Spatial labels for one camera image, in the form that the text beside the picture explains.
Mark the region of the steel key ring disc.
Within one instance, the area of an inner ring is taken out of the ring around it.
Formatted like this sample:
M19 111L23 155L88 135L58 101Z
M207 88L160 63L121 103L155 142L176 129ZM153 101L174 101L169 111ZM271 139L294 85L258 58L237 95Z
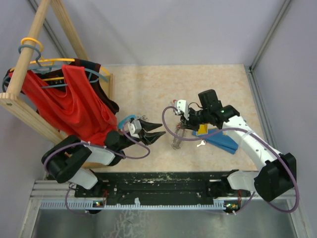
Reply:
M182 145L182 140L179 139L180 137L186 137L186 133L187 130L184 128L183 123L179 122L176 126L175 126L175 130L174 133L177 135L177 137L174 137L171 143L171 147L174 150L178 150L181 148Z

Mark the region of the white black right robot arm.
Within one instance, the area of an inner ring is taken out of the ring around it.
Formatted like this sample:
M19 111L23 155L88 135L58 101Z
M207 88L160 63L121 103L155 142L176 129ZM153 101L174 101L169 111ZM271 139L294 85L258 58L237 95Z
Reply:
M282 154L259 138L233 106L222 105L213 89L199 93L198 97L201 108L197 111L185 100L174 101L174 112L180 116L181 126L193 131L205 124L216 126L239 145L258 169L231 172L221 184L225 195L233 196L240 189L256 191L271 202L294 187L296 159L291 153Z

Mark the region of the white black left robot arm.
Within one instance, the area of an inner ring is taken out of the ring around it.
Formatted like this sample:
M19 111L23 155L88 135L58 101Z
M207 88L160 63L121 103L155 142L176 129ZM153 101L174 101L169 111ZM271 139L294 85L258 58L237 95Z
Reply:
M93 172L83 168L85 163L115 166L122 159L143 159L150 154L148 146L165 135L164 131L152 132L162 124L142 119L127 120L123 126L127 126L128 131L110 131L103 146L80 140L75 135L68 136L42 157L45 171L58 183L74 183L85 188L91 196L99 196L103 191L103 184ZM125 155L123 150L132 145L145 148L146 155L138 158Z

